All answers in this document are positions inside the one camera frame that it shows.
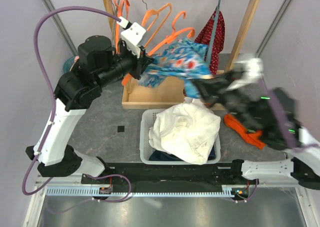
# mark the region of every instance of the floor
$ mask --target floor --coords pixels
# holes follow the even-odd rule
[[[88,197],[47,196],[52,211]],[[133,197],[121,203],[87,202],[52,215],[45,208],[38,227],[306,227],[292,189],[259,188],[247,203],[209,197]]]
[[[123,87],[115,82],[104,88],[74,129],[69,145],[106,162],[141,162],[139,151],[140,123],[144,109],[122,108]],[[223,117],[224,111],[216,111]],[[124,126],[124,132],[118,132]],[[285,159],[280,151],[265,147],[260,150],[247,144],[235,131],[221,121],[219,130],[221,162],[234,159],[249,161],[278,161]]]

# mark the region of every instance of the red polka dot garment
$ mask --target red polka dot garment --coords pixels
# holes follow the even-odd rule
[[[212,29],[214,28],[215,21],[213,20],[216,16],[216,11],[213,12],[212,16],[210,17],[209,21],[206,23],[204,28],[201,30],[199,35],[195,38],[194,42],[198,44],[209,45]],[[216,32],[212,47],[212,56],[210,61],[210,71],[213,75],[217,73],[218,64],[219,64],[219,53],[224,49],[225,43],[225,20],[221,13],[219,12],[218,16],[218,23],[216,26]]]

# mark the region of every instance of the wooden frame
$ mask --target wooden frame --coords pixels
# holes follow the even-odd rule
[[[238,57],[240,49],[248,33],[250,24],[253,20],[260,0],[250,0],[243,20],[241,22],[238,34],[236,36],[231,55],[224,71],[229,71],[233,67],[234,60]],[[103,0],[105,10],[113,13],[112,0]],[[110,27],[113,26],[113,19],[109,19]],[[122,106],[125,109],[160,109],[183,102],[183,81],[176,77],[168,77],[157,88],[146,88],[137,85],[133,79],[124,87]],[[215,106],[214,109],[221,109],[221,106]]]

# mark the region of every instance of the white cloth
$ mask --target white cloth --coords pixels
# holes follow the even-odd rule
[[[203,165],[215,143],[220,120],[199,99],[186,97],[184,103],[157,114],[149,144],[185,162]]]

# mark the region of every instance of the dark blue cloth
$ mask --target dark blue cloth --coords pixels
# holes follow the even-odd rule
[[[209,154],[208,161],[212,161],[216,158],[215,146],[213,145],[212,150]],[[149,157],[149,161],[183,161],[173,154],[155,150]]]

